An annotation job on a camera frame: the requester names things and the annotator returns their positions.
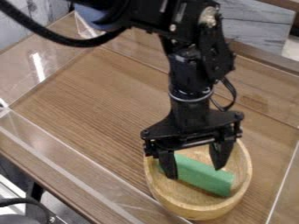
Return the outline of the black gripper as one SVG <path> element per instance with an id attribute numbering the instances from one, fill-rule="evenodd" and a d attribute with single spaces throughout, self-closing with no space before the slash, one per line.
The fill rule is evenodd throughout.
<path id="1" fill-rule="evenodd" d="M 186 100 L 169 94 L 169 100 L 170 110 L 165 118 L 140 133 L 144 154 L 158 158 L 165 177 L 177 179 L 173 152 L 208 145 L 213 168 L 220 170 L 242 134 L 240 123 L 244 114 L 236 110 L 210 108 L 209 98 Z"/>

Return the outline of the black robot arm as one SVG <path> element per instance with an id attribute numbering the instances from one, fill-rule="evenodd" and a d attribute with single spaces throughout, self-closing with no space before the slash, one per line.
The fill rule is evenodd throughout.
<path id="1" fill-rule="evenodd" d="M 225 166 L 244 115 L 212 99 L 222 84 L 236 92 L 226 75 L 236 54 L 222 34 L 214 0 L 72 0 L 88 25 L 110 33 L 137 28 L 156 34 L 168 59 L 166 117 L 141 132 L 144 154 L 158 160 L 169 179 L 178 178 L 177 150 L 206 144 L 216 169 Z"/>

